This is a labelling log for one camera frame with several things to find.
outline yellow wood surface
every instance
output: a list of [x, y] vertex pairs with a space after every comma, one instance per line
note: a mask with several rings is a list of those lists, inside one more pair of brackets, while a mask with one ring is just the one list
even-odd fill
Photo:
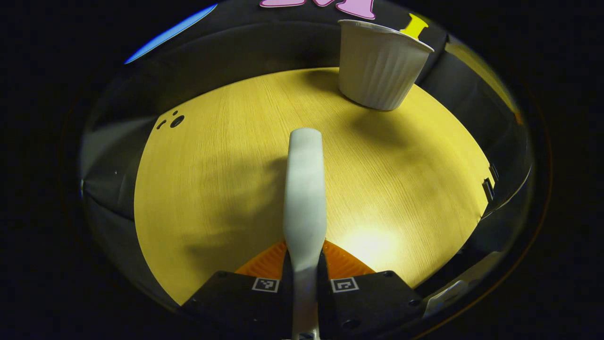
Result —
[[414, 287], [467, 240], [490, 177], [472, 136], [417, 86], [383, 112], [349, 101], [337, 84], [337, 68], [268, 74], [158, 118], [166, 123], [151, 132], [138, 168], [135, 222], [151, 271], [177, 303], [284, 239], [297, 128], [323, 134], [329, 241]]

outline white plastic part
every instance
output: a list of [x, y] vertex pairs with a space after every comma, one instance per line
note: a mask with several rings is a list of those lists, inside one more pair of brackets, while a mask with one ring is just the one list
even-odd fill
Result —
[[340, 20], [339, 89], [351, 100], [377, 110], [394, 110], [434, 50], [388, 27]]
[[289, 136], [283, 233], [294, 271], [292, 340], [300, 333], [316, 340], [316, 270], [327, 233], [327, 202], [323, 141], [315, 129], [296, 129]]

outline blue light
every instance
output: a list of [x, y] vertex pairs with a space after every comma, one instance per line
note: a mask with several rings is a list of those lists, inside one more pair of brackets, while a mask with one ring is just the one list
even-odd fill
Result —
[[172, 37], [176, 36], [178, 33], [191, 27], [197, 21], [200, 21], [206, 15], [210, 14], [210, 12], [213, 11], [214, 8], [216, 8], [216, 6], [217, 6], [217, 4], [212, 5], [208, 8], [206, 8], [205, 10], [201, 10], [201, 11], [191, 15], [187, 19], [184, 19], [180, 24], [172, 27], [171, 29], [169, 29], [169, 30], [165, 31], [164, 33], [161, 33], [157, 37], [153, 38], [153, 40], [148, 42], [145, 46], [141, 47], [136, 53], [134, 53], [132, 55], [132, 57], [130, 57], [128, 60], [126, 60], [126, 62], [124, 64], [128, 64], [129, 62], [133, 62], [133, 61], [137, 60], [138, 58], [140, 58], [140, 57], [144, 56], [145, 54], [147, 54], [148, 52], [150, 52], [152, 49], [154, 49], [157, 46], [170, 40]]

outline white paper cup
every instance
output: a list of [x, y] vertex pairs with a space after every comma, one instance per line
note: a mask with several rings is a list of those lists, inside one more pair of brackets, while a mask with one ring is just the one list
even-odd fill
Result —
[[339, 89], [377, 110], [394, 110], [413, 86], [428, 55], [423, 42], [388, 27], [340, 20]]

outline hole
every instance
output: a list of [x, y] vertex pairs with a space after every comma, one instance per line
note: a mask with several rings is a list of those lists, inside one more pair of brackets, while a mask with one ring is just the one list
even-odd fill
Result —
[[350, 319], [350, 320], [344, 321], [344, 323], [342, 324], [342, 328], [355, 329], [355, 328], [359, 327], [360, 324], [361, 324], [360, 321], [355, 320], [355, 319]]
[[171, 128], [176, 128], [183, 120], [185, 120], [185, 116], [178, 116], [171, 124]]

